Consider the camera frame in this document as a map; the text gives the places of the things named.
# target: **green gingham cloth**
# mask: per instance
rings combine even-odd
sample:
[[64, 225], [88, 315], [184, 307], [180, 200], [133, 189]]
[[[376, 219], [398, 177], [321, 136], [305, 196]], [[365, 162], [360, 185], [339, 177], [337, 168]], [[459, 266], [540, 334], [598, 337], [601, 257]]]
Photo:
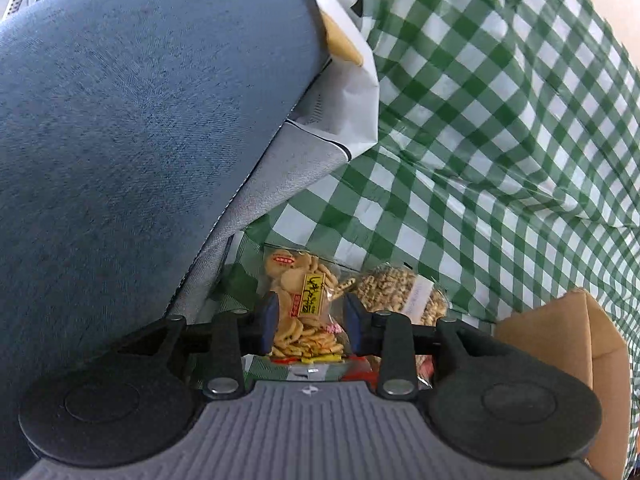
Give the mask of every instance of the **green gingham cloth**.
[[363, 0], [379, 142], [237, 234], [212, 292], [252, 306], [262, 245], [408, 263], [490, 325], [586, 288], [640, 394], [640, 86], [589, 0]]

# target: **white label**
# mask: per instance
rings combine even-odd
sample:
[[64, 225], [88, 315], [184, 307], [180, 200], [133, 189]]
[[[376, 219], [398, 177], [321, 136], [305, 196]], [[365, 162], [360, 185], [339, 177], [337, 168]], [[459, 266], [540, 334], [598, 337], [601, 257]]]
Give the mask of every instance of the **white label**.
[[433, 282], [431, 280], [419, 275], [415, 277], [414, 286], [412, 286], [409, 297], [401, 311], [411, 319], [411, 323], [420, 324], [432, 290]]

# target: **cardboard box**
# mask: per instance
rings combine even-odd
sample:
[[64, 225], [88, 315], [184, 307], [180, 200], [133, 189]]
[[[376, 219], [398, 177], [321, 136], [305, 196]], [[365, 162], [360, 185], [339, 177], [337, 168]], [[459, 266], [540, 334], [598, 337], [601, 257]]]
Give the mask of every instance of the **cardboard box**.
[[631, 418], [626, 342], [585, 290], [498, 323], [495, 338], [580, 379], [602, 406], [602, 426], [587, 460], [605, 480], [624, 473]]

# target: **white paper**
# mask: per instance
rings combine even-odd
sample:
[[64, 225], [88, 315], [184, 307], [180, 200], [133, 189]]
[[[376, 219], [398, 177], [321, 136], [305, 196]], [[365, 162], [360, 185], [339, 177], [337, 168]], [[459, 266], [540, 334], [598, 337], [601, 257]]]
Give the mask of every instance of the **white paper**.
[[362, 56], [362, 66], [339, 58], [311, 85], [291, 113], [300, 128], [337, 142], [356, 157], [378, 142], [380, 84], [371, 48], [351, 21], [357, 0], [316, 0]]
[[402, 314], [411, 319], [411, 323], [420, 324], [432, 290], [433, 282], [431, 280], [427, 280], [424, 276], [416, 276], [414, 286], [412, 286], [409, 297], [401, 311]]

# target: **blue fabric seat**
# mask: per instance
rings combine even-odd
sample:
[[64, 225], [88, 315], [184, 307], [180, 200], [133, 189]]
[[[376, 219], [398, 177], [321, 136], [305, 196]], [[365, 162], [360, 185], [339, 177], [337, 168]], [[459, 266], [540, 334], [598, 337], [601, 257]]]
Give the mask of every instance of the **blue fabric seat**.
[[0, 25], [0, 478], [34, 380], [161, 317], [326, 60], [314, 0], [42, 0]]

